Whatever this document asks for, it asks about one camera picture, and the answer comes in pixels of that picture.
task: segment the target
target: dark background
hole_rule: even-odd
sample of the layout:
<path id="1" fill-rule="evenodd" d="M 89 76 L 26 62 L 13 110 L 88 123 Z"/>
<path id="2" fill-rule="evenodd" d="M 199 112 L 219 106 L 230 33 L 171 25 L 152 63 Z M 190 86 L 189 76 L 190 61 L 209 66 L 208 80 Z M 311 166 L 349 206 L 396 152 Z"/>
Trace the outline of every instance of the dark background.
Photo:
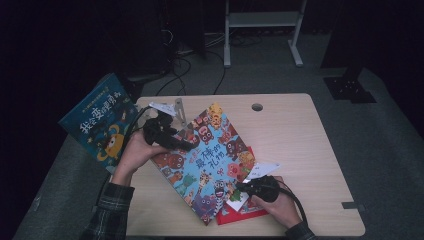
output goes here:
<path id="1" fill-rule="evenodd" d="M 0 238 L 13 236 L 54 162 L 66 137 L 57 122 L 103 75 L 143 78 L 167 71 L 172 49 L 163 46 L 160 28 L 174 28 L 177 39 L 197 44 L 199 51 L 202 31 L 223 31 L 224 1 L 176 2 L 0 1 Z M 238 0 L 232 7 L 297 8 L 296 1 L 283 2 Z M 176 14 L 182 9 L 185 17 Z M 309 0 L 302 25 L 305 34 L 332 31 L 323 67 L 347 67 L 361 59 L 421 136 L 422 10 L 417 1 Z M 178 31 L 184 24 L 193 26 L 191 33 Z"/>

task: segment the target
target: person's left hand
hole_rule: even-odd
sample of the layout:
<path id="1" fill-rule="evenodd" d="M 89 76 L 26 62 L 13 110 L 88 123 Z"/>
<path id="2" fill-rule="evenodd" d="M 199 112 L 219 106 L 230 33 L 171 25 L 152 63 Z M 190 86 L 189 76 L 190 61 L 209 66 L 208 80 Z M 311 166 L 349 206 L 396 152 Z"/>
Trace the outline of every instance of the person's left hand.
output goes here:
<path id="1" fill-rule="evenodd" d="M 122 153 L 111 182 L 129 186 L 131 177 L 138 168 L 143 166 L 153 156 L 168 151 L 159 145 L 149 145 L 144 139 L 142 130 L 134 132 Z"/>

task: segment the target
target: person's right hand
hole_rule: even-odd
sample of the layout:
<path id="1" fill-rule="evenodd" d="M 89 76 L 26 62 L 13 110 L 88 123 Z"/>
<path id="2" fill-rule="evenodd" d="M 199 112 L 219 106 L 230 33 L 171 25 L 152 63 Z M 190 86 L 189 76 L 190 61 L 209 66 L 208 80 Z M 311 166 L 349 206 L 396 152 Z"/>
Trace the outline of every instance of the person's right hand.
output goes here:
<path id="1" fill-rule="evenodd" d="M 279 185 L 281 188 L 286 189 L 286 186 L 283 184 L 282 177 L 274 176 L 274 178 L 279 181 Z M 275 218 L 275 220 L 277 220 L 287 229 L 302 222 L 299 217 L 299 214 L 297 213 L 293 199 L 291 199 L 286 194 L 280 193 L 278 198 L 272 203 L 265 202 L 258 196 L 253 195 L 252 202 L 259 206 L 262 206 L 269 214 L 271 214 Z"/>

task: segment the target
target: gray carpet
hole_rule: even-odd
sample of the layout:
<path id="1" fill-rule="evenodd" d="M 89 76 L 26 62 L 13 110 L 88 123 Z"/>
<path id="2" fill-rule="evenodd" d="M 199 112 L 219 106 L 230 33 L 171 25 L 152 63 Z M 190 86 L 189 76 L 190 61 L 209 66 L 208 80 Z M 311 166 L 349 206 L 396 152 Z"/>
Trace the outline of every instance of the gray carpet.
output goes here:
<path id="1" fill-rule="evenodd" d="M 345 69 L 320 69 L 329 35 L 299 37 L 304 61 L 297 68 L 287 36 L 263 37 L 248 48 L 232 48 L 232 67 L 217 94 L 308 93 L 317 108 L 349 189 L 366 227 L 358 239 L 420 239 L 424 236 L 424 143 L 388 94 L 384 83 L 364 69 L 363 87 L 377 103 L 333 100 L 323 78 Z M 222 45 L 208 48 L 222 55 Z M 208 53 L 185 57 L 191 70 L 181 79 L 187 95 L 213 94 L 223 73 L 221 60 Z M 175 70 L 187 69 L 184 61 Z M 145 85 L 154 96 L 174 76 Z M 183 95 L 181 83 L 167 85 L 160 95 Z M 38 208 L 30 209 L 15 239 L 76 239 L 91 217 L 106 171 L 68 136 L 40 189 Z"/>

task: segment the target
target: wooden tabletop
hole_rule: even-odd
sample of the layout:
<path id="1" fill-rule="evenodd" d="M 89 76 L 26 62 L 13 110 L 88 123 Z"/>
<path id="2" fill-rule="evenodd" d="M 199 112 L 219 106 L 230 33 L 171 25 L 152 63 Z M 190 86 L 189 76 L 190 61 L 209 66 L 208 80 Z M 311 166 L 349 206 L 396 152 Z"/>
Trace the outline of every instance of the wooden tabletop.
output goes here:
<path id="1" fill-rule="evenodd" d="M 178 96 L 187 121 L 214 102 L 219 103 L 258 162 L 279 162 L 271 173 L 284 178 L 301 201 L 309 227 L 318 236 L 361 236 L 365 227 L 353 202 L 312 99 L 307 94 Z M 142 97 L 174 104 L 176 96 Z M 262 111 L 252 105 L 260 104 Z M 148 162 L 133 176 L 136 188 L 128 219 L 128 236 L 282 236 L 286 229 L 270 215 L 218 226 L 205 226 Z"/>

